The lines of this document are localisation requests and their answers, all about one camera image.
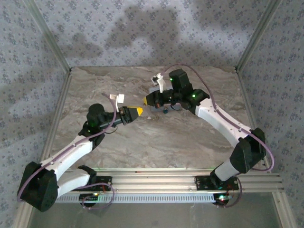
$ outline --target patterned wallpaper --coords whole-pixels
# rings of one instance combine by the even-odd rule
[[[267,0],[36,0],[70,66],[235,66]]]
[[[10,228],[24,167],[38,161],[65,72],[22,1],[1,0],[0,227]]]
[[[242,72],[257,124],[304,228],[304,2],[283,0]]]

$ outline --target blue patterned wall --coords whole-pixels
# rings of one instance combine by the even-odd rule
[[[268,0],[37,0],[70,66],[235,66]]]
[[[304,2],[283,0],[241,73],[304,228]]]
[[[0,227],[12,226],[24,167],[38,161],[65,72],[22,1],[1,0]]]

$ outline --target marble surface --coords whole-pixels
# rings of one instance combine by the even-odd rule
[[[189,111],[151,113],[143,98],[153,86],[150,78],[163,67],[82,67],[72,69],[64,109],[52,153],[69,144],[86,121],[87,110],[101,103],[112,106],[102,92],[125,94],[125,106],[142,106],[144,112],[133,123],[106,135],[94,151],[74,165],[104,168],[214,168],[232,153],[229,142],[209,123]],[[186,67],[194,88],[207,91]],[[214,93],[216,102],[227,113],[249,125],[237,76],[214,67],[195,67]]]

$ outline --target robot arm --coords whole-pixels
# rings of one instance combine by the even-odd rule
[[[139,107],[120,107],[112,127],[118,124],[127,125],[142,112],[142,108]],[[96,172],[89,167],[79,166],[72,172],[66,173],[66,171],[78,159],[90,153],[101,143],[105,134],[96,134],[109,126],[114,113],[105,112],[101,104],[93,104],[89,107],[86,117],[87,121],[83,129],[68,146],[40,163],[31,162],[25,167],[18,190],[21,200],[44,212],[63,194],[95,183]],[[24,187],[23,185],[30,178],[31,180]]]
[[[210,96],[201,89],[192,88],[186,72],[182,69],[170,72],[169,77],[172,89],[162,92],[154,91],[144,98],[144,103],[155,108],[179,103],[184,109],[206,120],[230,142],[234,147],[231,157],[210,174],[216,187],[239,173],[247,173],[265,157],[265,149],[251,136],[241,131],[241,129],[247,130],[265,142],[265,136],[261,129],[256,128],[252,131],[217,105],[217,110],[220,110],[229,120],[239,126],[239,129],[226,122],[214,109]]]

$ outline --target gray marble tabletop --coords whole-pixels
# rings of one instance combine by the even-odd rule
[[[186,67],[194,88],[203,84]],[[125,94],[125,106],[142,106],[143,114],[133,123],[106,135],[94,151],[74,165],[91,168],[214,168],[232,153],[229,142],[209,123],[189,111],[152,113],[143,98],[153,87],[151,77],[163,67],[82,67],[72,69],[52,154],[69,144],[86,121],[87,110],[101,103],[112,106],[102,93]],[[214,93],[218,105],[242,123],[249,125],[235,73],[214,67],[195,67]]]

